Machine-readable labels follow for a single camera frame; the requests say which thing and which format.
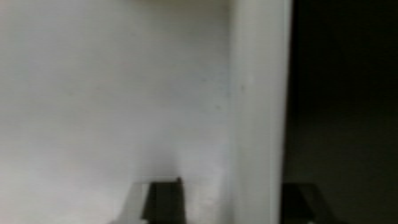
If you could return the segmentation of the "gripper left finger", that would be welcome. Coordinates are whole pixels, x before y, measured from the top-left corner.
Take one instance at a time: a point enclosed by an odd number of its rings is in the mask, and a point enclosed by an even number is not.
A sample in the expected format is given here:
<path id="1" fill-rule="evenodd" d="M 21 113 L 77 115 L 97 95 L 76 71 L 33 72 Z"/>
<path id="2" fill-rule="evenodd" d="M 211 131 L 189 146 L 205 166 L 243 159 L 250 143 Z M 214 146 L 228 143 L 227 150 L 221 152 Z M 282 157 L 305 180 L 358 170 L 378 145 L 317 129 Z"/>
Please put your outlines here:
<path id="1" fill-rule="evenodd" d="M 120 224 L 186 224 L 180 178 L 148 179 L 131 185 Z"/>

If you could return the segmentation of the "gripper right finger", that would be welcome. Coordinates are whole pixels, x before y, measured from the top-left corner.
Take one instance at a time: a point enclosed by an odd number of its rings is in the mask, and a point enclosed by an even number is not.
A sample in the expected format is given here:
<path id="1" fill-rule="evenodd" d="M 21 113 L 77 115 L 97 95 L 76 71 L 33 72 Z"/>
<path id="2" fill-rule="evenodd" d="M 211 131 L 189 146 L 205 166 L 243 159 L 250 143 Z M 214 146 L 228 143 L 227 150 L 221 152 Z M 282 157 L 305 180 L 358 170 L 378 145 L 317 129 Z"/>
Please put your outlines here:
<path id="1" fill-rule="evenodd" d="M 280 224 L 339 224 L 319 189 L 310 183 L 282 185 Z"/>

